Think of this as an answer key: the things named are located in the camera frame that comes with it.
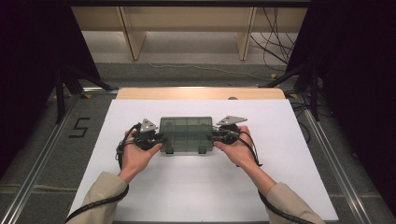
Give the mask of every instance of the jacket sleeve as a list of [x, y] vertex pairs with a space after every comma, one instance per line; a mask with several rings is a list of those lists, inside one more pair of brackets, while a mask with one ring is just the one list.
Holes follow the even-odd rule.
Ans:
[[[324, 221], [320, 216], [316, 214], [309, 205], [300, 196], [298, 196], [297, 193], [283, 183], [278, 183], [272, 187], [268, 192], [266, 199], [271, 205], [286, 214], [299, 217], [316, 224], [324, 224]], [[292, 223], [291, 221], [276, 215], [268, 208], [266, 208], [266, 210], [269, 215], [270, 223]]]
[[[119, 176], [102, 172], [85, 195], [82, 206], [102, 199], [120, 195], [127, 187], [127, 183]], [[99, 205], [70, 219], [67, 224], [95, 223], [110, 224], [116, 215], [117, 203]]]

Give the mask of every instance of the white tabletop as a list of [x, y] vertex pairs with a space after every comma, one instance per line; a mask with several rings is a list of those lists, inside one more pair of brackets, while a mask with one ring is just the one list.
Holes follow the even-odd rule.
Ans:
[[[161, 117], [247, 118], [262, 169], [296, 191], [324, 220], [337, 220], [329, 195], [288, 100], [114, 100], [108, 109], [71, 212], [103, 171], [117, 174], [116, 146], [137, 122]], [[198, 153], [156, 154], [130, 184], [119, 203], [117, 221], [268, 221], [257, 189], [226, 155], [214, 148]]]

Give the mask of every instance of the aluminum rail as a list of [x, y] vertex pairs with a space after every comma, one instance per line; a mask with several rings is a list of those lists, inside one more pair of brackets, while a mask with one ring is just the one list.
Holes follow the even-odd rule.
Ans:
[[64, 125], [68, 120], [70, 112], [73, 110], [76, 102], [78, 101], [79, 96], [79, 94], [72, 95], [72, 97], [70, 98], [70, 104], [67, 108], [64, 118], [58, 124], [55, 124], [55, 127], [53, 128], [49, 139], [41, 150], [40, 155], [37, 157], [35, 164], [32, 167], [32, 170], [26, 177], [17, 195], [15, 196], [14, 200], [12, 201], [5, 215], [3, 216], [1, 224], [14, 224], [17, 222], [23, 207], [26, 205], [32, 193], [32, 190], [35, 187], [35, 183], [37, 182], [42, 171], [44, 170], [44, 167], [46, 166], [47, 161], [49, 160], [50, 155], [55, 148], [56, 143], [58, 142], [59, 136], [64, 129]]
[[105, 91], [100, 87], [85, 87], [82, 89], [83, 94], [118, 94], [119, 91]]
[[337, 179], [341, 191], [343, 191], [346, 197], [346, 201], [348, 202], [356, 221], [360, 224], [372, 223], [366, 209], [364, 208], [363, 202], [361, 201], [358, 193], [350, 182], [349, 177], [347, 176], [347, 173], [344, 170], [341, 162], [338, 160], [334, 150], [332, 149], [332, 146], [330, 145], [326, 134], [321, 128], [320, 123], [315, 121], [314, 116], [309, 110], [305, 110], [305, 115], [308, 118], [312, 129], [314, 130], [314, 134], [318, 139], [320, 147], [322, 148], [332, 168], [332, 172]]

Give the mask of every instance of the person's right hand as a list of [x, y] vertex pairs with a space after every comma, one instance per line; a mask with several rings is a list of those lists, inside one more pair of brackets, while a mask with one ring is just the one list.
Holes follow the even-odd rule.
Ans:
[[[136, 131], [129, 134], [128, 137], [133, 137]], [[128, 144], [124, 147], [122, 160], [122, 169], [119, 176], [130, 183], [131, 180], [140, 172], [142, 172], [151, 158], [161, 149], [163, 144], [157, 144], [149, 150], [142, 150], [136, 144]]]
[[[247, 126], [238, 126], [239, 128], [239, 137], [247, 142], [252, 147], [251, 139], [248, 137], [247, 133], [250, 135], [250, 131]], [[245, 144], [241, 141], [236, 140], [233, 144], [227, 145], [219, 141], [215, 141], [213, 143], [215, 147], [223, 151], [227, 157], [233, 162], [235, 165], [238, 165], [242, 168], [250, 165], [251, 163], [256, 164], [254, 161], [253, 155]]]

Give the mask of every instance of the person's left hand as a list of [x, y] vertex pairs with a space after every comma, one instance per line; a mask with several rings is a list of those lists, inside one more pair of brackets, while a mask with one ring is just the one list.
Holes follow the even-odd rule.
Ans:
[[[135, 131], [131, 132], [128, 137], [134, 136], [135, 133]], [[163, 147], [163, 144], [160, 143], [145, 151], [136, 144], [126, 145], [122, 156], [122, 169], [119, 177], [125, 180], [126, 183], [130, 183], [137, 174], [147, 167], [151, 158], [161, 147]]]

